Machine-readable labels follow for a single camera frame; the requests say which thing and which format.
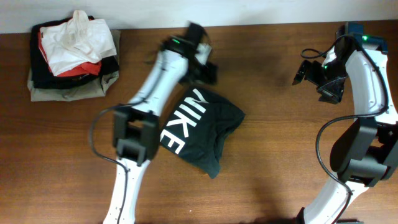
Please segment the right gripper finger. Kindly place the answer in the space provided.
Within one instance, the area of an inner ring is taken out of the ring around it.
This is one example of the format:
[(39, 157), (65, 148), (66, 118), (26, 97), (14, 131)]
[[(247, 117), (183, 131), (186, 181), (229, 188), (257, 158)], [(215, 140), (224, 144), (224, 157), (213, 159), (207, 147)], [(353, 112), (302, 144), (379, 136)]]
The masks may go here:
[(320, 97), (318, 99), (320, 102), (330, 103), (334, 105), (339, 103), (339, 98), (332, 92), (321, 89), (318, 89), (317, 92), (320, 94)]
[(300, 64), (300, 66), (297, 70), (297, 73), (293, 79), (292, 85), (297, 85), (302, 82), (302, 80), (305, 78), (307, 70), (310, 68), (310, 66), (311, 66), (311, 62), (308, 60), (304, 60)]

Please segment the dark green t-shirt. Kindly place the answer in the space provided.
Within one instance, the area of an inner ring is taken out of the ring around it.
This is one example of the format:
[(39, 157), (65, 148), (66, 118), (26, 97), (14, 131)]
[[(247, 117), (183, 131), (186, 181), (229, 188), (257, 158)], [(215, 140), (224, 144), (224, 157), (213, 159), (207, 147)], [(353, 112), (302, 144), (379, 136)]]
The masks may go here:
[(244, 118), (245, 113), (226, 98), (191, 87), (167, 118), (160, 144), (214, 179), (221, 170), (224, 142)]

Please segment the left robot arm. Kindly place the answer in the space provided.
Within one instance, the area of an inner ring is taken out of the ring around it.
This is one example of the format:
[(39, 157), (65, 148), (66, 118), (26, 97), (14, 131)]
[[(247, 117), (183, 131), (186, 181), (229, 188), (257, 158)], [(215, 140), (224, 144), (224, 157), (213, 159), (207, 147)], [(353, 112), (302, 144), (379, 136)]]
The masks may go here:
[(216, 83), (218, 67), (208, 61), (212, 48), (204, 42), (205, 37), (202, 26), (190, 23), (184, 35), (163, 41), (141, 89), (127, 104), (111, 108), (116, 180), (105, 223), (135, 222), (141, 182), (163, 137), (159, 118), (175, 85)]

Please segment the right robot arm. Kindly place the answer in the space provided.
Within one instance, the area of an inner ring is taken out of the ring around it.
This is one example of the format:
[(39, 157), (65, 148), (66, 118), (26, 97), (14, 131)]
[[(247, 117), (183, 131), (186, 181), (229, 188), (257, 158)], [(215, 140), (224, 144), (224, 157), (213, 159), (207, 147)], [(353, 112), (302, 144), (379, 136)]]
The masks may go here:
[[(339, 223), (351, 203), (397, 169), (397, 110), (387, 77), (387, 43), (365, 34), (364, 26), (347, 22), (335, 34), (331, 47), (304, 59), (293, 84), (308, 80), (317, 87), (319, 100), (338, 104), (345, 81), (352, 87), (354, 114), (332, 119), (319, 130), (315, 153), (329, 176), (315, 200), (301, 208), (296, 223)], [(331, 124), (353, 120), (334, 143), (330, 167), (320, 155), (321, 135)]]

